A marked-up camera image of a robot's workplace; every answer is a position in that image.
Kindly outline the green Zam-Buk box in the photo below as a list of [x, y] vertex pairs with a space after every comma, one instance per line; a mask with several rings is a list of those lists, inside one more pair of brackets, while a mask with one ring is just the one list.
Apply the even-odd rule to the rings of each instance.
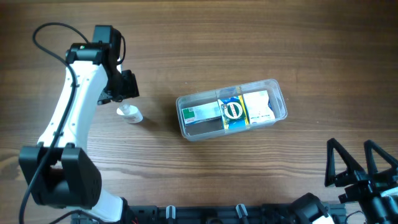
[[218, 100], [221, 113], [227, 122], [246, 118], [243, 102], [238, 96]]

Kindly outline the white green medicine box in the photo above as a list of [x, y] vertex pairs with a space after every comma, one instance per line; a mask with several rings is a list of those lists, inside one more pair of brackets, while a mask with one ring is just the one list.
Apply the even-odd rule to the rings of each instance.
[[214, 101], [204, 105], [192, 106], [182, 109], [183, 122], [185, 125], [202, 123], [221, 118], [219, 104]]

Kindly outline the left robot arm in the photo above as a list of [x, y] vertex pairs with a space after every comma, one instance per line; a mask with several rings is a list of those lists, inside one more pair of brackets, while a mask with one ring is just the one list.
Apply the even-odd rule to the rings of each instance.
[[91, 40], [72, 44], [60, 57], [65, 83], [54, 114], [37, 144], [24, 146], [19, 154], [27, 182], [20, 223], [29, 198], [98, 223], [137, 223], [127, 200], [103, 188], [101, 174], [86, 152], [96, 107], [139, 96], [135, 75], [121, 68], [125, 53], [120, 31], [97, 25]]

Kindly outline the blue VapoDrops box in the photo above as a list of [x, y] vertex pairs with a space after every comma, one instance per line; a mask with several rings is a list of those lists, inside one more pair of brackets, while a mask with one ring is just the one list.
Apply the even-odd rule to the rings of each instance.
[[240, 99], [241, 99], [242, 102], [243, 102], [243, 108], [244, 108], [244, 112], [245, 112], [245, 114], [246, 114], [246, 118], [245, 118], [245, 119], [242, 119], [242, 120], [239, 120], [239, 121], [227, 122], [227, 121], [224, 119], [224, 117], [223, 117], [223, 115], [222, 115], [222, 113], [221, 113], [221, 119], [222, 119], [222, 121], [223, 121], [224, 129], [236, 129], [236, 128], [245, 127], [245, 126], [247, 126], [247, 125], [249, 124], [248, 116], [247, 116], [247, 113], [246, 113], [246, 108], [245, 108], [245, 105], [244, 105], [243, 96], [242, 96], [242, 95], [238, 95], [238, 97], [240, 97]]

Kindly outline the small white bottle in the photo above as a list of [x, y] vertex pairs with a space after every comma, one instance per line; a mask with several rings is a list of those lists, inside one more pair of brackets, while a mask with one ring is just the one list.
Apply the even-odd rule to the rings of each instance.
[[140, 123], [144, 117], [136, 106], [128, 103], [121, 104], [116, 110], [117, 114], [129, 124]]

